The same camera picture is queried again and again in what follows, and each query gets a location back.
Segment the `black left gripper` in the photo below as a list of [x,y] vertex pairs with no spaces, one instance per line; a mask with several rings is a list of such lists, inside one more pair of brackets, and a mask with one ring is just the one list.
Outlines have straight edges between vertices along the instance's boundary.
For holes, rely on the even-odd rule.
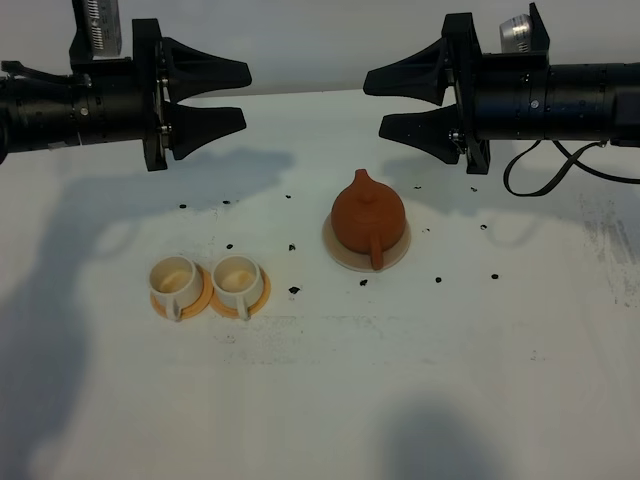
[[[167,168],[158,110],[161,31],[156,19],[132,21],[133,56],[95,60],[86,27],[76,29],[69,56],[78,78],[72,88],[74,122],[82,145],[140,140],[146,168]],[[219,90],[248,87],[245,62],[206,54],[162,38],[167,90],[172,102]],[[200,147],[246,128],[237,107],[195,108],[164,104],[169,149],[183,160]]]

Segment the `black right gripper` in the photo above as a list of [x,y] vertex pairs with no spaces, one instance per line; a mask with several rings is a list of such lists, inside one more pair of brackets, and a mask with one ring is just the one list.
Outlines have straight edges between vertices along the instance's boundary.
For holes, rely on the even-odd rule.
[[441,105],[448,67],[456,105],[422,113],[383,117],[379,136],[416,148],[448,165],[457,164],[459,150],[450,138],[457,130],[468,174],[486,174],[492,140],[540,137],[532,132],[533,101],[545,100],[550,39],[535,3],[526,13],[533,23],[531,51],[484,53],[470,13],[448,14],[442,38],[422,51],[371,70],[363,85],[366,95],[404,97]]

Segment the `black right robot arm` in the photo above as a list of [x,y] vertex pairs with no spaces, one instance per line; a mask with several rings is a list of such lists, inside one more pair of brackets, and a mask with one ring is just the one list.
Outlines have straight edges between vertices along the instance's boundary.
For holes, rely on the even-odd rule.
[[550,39],[536,5],[529,6],[524,20],[525,49],[491,54],[481,49],[472,14],[449,14],[438,41],[369,71],[365,94],[434,106],[385,116],[380,137],[446,164],[464,156],[468,173],[478,175],[489,170],[492,140],[638,146],[638,64],[552,65]]

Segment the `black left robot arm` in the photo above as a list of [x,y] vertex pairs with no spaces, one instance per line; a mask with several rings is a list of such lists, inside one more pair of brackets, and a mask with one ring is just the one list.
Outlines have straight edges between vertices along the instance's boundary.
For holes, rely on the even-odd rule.
[[245,129],[238,107],[182,102],[249,86],[246,63],[165,37],[155,19],[133,20],[132,33],[133,54],[122,59],[94,60],[75,41],[65,76],[2,62],[1,154],[139,140],[147,169],[159,171],[168,154],[182,160]]

